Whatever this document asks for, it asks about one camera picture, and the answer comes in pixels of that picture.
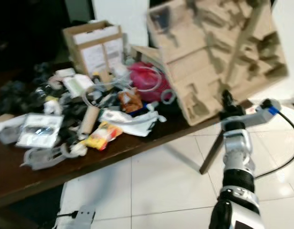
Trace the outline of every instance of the white tile floor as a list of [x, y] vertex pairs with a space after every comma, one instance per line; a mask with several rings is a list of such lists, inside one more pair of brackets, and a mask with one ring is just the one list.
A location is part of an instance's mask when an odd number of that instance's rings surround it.
[[[283, 113], [294, 122], [294, 110]], [[199, 173], [216, 135], [215, 125], [65, 184], [61, 214], [96, 204], [92, 229], [207, 229], [222, 180], [222, 150], [209, 172]], [[250, 128], [256, 174], [294, 153], [294, 131], [280, 117]], [[294, 229], [294, 163], [256, 181], [268, 229]], [[72, 229], [59, 218], [58, 229]]]

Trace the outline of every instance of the black cable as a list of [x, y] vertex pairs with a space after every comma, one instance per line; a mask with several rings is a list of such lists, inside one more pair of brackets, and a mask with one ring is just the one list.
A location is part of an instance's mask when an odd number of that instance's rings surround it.
[[78, 214], [78, 211], [73, 211], [72, 213], [57, 215], [57, 216], [56, 216], [55, 218], [53, 218], [52, 220], [47, 221], [47, 222], [43, 223], [42, 225], [40, 225], [40, 226], [38, 227], [38, 229], [40, 229], [40, 228], [44, 228], [44, 226], [48, 225], [49, 223], [52, 223], [52, 222], [56, 221], [57, 218], [59, 218], [59, 217], [70, 216], [70, 217], [72, 217], [72, 218], [74, 219], [74, 218], [76, 218], [77, 214]]
[[[281, 112], [278, 112], [278, 114], [283, 118], [283, 119], [285, 119], [291, 126], [292, 126], [292, 128], [294, 129], [294, 124], [293, 124], [293, 122], [291, 122], [290, 121], [290, 119], [289, 118], [287, 118], [284, 114], [282, 114]], [[259, 178], [262, 178], [262, 177], [265, 177], [265, 176], [267, 176], [267, 175], [270, 175], [270, 174], [272, 174], [272, 173], [275, 173], [275, 172], [277, 172], [278, 170], [280, 170], [280, 169], [282, 169], [282, 168], [285, 168], [286, 166], [288, 166], [290, 163], [292, 163], [294, 161], [294, 156], [290, 159], [290, 160], [288, 160], [285, 164], [283, 164], [282, 166], [279, 166], [278, 168], [276, 168], [276, 169], [274, 169], [274, 170], [271, 170], [271, 171], [269, 171], [269, 172], [267, 172], [267, 173], [263, 173], [263, 174], [261, 174], [261, 175], [258, 175], [255, 179], [259, 179]]]

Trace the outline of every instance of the pink plastic bag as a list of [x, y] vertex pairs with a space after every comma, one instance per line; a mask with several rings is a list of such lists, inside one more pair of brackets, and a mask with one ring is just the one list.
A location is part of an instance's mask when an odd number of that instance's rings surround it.
[[[153, 102], [161, 101], [163, 91], [171, 89], [165, 75], [161, 71], [152, 70], [153, 67], [150, 63], [137, 62], [129, 67], [131, 70], [130, 78], [134, 87], [137, 88], [143, 101]], [[168, 93], [164, 96], [165, 100], [171, 98]]]

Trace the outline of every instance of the paper roll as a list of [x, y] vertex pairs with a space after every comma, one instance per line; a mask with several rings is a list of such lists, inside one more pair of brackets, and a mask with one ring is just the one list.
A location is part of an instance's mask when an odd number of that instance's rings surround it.
[[80, 132], [82, 134], [90, 134], [93, 130], [94, 124], [99, 114], [99, 108], [95, 106], [88, 106], [85, 112], [84, 119], [81, 123]]

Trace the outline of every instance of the white wall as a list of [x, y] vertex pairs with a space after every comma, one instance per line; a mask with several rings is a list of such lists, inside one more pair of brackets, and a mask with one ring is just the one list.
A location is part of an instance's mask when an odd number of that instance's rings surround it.
[[252, 100], [275, 98], [288, 101], [294, 98], [294, 0], [277, 0], [273, 9], [274, 22], [281, 37], [289, 78], [254, 95]]
[[148, 46], [146, 11], [149, 0], [93, 0], [97, 20], [108, 20], [122, 26], [128, 43]]

